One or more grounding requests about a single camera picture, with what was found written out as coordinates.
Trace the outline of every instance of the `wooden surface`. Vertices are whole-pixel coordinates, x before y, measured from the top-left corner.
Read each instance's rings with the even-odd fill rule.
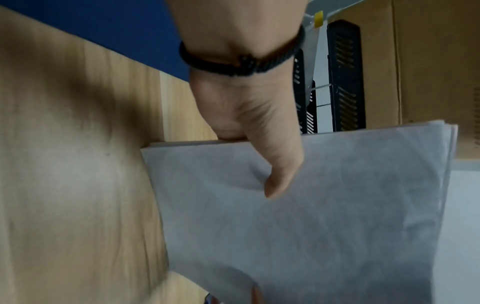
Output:
[[[212,138],[188,83],[0,7],[0,302],[202,303],[140,147]]]

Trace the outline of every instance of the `stack of paper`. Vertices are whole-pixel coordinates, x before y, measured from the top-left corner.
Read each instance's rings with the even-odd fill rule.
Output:
[[[170,268],[226,304],[430,303],[456,144],[434,122],[309,135],[288,192],[250,143],[143,149]]]

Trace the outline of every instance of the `black bracelet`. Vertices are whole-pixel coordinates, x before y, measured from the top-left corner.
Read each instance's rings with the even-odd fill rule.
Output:
[[[287,61],[300,50],[304,41],[305,30],[300,26],[297,36],[292,41],[263,59],[257,59],[251,54],[240,55],[238,57],[239,66],[215,63],[197,58],[187,51],[183,42],[180,43],[179,52],[183,61],[197,70],[230,77],[251,76],[254,73],[265,73]]]

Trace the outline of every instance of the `cardboard box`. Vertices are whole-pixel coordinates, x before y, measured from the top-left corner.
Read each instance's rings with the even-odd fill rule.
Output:
[[[364,0],[329,16],[360,27],[367,128],[458,124],[480,159],[480,1]]]

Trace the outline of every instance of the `blue panel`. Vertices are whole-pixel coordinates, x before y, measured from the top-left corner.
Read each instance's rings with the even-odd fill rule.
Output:
[[[0,5],[188,80],[163,0],[0,0]]]

